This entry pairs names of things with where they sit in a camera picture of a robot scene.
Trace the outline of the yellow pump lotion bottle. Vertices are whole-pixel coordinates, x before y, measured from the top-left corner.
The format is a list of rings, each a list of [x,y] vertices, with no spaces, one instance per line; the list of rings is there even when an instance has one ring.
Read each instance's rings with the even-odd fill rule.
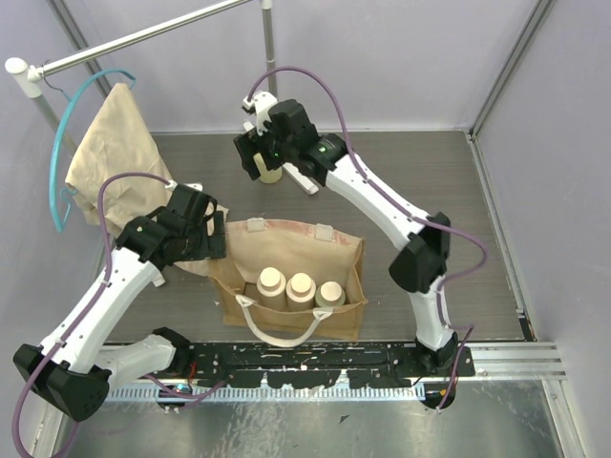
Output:
[[[277,183],[283,176],[283,169],[269,170],[263,160],[263,156],[260,153],[254,155],[255,164],[259,171],[259,181],[264,184]]]

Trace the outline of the green bottle beige cap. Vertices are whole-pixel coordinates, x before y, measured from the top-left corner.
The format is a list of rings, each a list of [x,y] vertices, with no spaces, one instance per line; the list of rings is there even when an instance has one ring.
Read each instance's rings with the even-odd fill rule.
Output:
[[[326,281],[315,293],[315,305],[318,307],[337,307],[346,303],[346,292],[336,281]]]

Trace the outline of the burlap canvas tote bag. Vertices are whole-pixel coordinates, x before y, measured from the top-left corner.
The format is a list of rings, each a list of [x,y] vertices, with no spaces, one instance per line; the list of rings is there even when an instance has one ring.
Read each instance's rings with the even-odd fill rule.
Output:
[[[225,323],[279,347],[358,338],[368,302],[363,239],[323,224],[249,219],[227,223],[225,240],[226,257],[209,263]]]

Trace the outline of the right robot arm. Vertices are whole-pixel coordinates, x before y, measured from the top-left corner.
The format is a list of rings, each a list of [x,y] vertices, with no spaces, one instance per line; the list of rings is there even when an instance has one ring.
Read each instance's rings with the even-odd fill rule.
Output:
[[[438,376],[457,355],[458,337],[451,328],[443,281],[450,254],[450,221],[411,205],[380,181],[336,134],[321,135],[304,106],[256,92],[242,101],[254,121],[234,144],[242,168],[253,179],[263,166],[277,170],[291,164],[305,177],[345,198],[372,220],[398,254],[390,265],[394,283],[409,294],[416,320],[415,343],[424,372]]]

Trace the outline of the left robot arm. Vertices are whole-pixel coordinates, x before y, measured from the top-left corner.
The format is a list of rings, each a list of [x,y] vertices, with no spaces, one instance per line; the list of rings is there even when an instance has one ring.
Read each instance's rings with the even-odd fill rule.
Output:
[[[224,213],[199,185],[180,184],[168,203],[129,221],[106,267],[70,315],[40,345],[22,344],[13,362],[32,392],[76,422],[93,416],[113,389],[162,371],[185,375],[190,342],[167,327],[107,356],[110,332],[164,267],[226,255]]]

